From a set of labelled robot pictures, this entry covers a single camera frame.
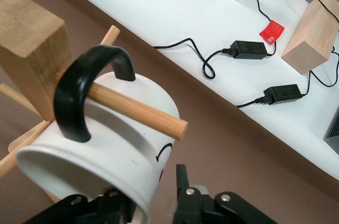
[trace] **wooden dowel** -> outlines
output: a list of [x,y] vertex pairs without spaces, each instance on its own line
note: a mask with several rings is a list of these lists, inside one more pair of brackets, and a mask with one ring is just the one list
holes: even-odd
[[112,45],[115,40],[117,39],[118,35],[120,33],[120,30],[112,25],[108,32],[106,33],[105,37],[102,39],[101,43],[102,45]]
[[18,145],[20,145],[23,141],[26,141],[28,137],[30,137],[34,132],[36,132],[43,126],[44,126],[44,123],[40,122],[39,124],[34,126],[32,129],[25,132],[23,135],[21,135],[17,139],[13,140],[8,146],[8,151],[11,153]]
[[176,140],[182,140],[185,136],[188,122],[107,87],[93,83],[88,97]]
[[0,92],[5,94],[7,97],[23,105],[28,110],[32,111],[34,114],[41,117],[40,113],[35,109],[35,107],[29,102],[29,100],[18,93],[16,90],[10,88],[8,85],[2,83],[0,84]]
[[23,141],[20,145],[18,145],[11,153],[9,153],[6,157],[0,160],[0,178],[6,175],[10,170],[12,170],[15,165],[15,155],[16,152],[23,146],[30,145],[50,124],[51,121],[42,121],[41,127],[35,131],[31,136],[29,136],[25,141]]

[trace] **white table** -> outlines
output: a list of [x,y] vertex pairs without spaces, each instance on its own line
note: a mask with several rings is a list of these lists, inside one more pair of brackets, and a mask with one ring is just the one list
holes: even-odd
[[[207,57],[229,48],[235,40],[263,41],[259,33],[268,20],[256,0],[89,0],[152,46],[166,46],[192,38]],[[210,64],[216,78],[204,78],[202,62],[192,46],[161,50],[211,90],[234,105],[263,96],[270,86],[298,84],[304,93],[306,75],[300,75],[281,59],[308,3],[305,0],[260,0],[261,9],[286,29],[276,54],[263,60],[240,60],[216,55]],[[339,38],[335,43],[339,50]],[[337,56],[314,69],[326,83],[335,78]],[[339,106],[339,86],[325,88],[314,77],[309,94],[301,100],[279,105],[255,104],[242,111],[319,168],[339,180],[339,156],[323,141]]]

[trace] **red tag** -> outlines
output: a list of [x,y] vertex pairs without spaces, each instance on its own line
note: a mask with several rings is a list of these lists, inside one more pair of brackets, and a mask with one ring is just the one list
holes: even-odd
[[284,29],[285,27],[271,20],[268,26],[259,34],[268,44],[272,45],[280,37]]

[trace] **mug handle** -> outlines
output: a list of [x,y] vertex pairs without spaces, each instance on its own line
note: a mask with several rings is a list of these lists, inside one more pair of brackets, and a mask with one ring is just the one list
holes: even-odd
[[60,79],[54,95],[54,114],[66,138],[78,142],[90,140],[84,102],[91,84],[108,63],[112,64],[116,78],[136,79],[128,53],[122,48],[107,45],[98,45],[83,53]]

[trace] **light wood block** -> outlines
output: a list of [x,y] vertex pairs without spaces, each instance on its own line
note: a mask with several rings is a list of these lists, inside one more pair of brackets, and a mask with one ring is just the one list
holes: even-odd
[[[339,17],[339,0],[321,0]],[[339,30],[339,23],[318,0],[306,8],[282,59],[300,74],[305,74],[329,60]]]
[[62,19],[31,0],[0,0],[0,64],[46,121],[54,119],[55,73],[71,61]]

